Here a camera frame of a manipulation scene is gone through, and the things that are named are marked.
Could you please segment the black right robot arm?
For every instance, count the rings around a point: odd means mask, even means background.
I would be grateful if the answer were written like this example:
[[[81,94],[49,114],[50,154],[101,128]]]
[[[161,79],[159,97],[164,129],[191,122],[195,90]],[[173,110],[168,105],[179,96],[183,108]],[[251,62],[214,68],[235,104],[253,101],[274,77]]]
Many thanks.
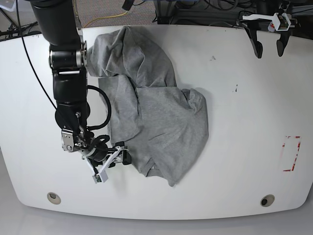
[[[104,91],[87,83],[87,43],[76,24],[72,1],[32,0],[30,4],[42,34],[50,44],[55,120],[61,128],[63,149],[84,154],[92,169],[105,163],[109,167],[116,163],[131,164],[124,142],[108,147],[108,135],[95,137],[93,133],[109,124],[112,105]],[[88,126],[88,90],[97,91],[105,101],[107,117],[100,125]]]

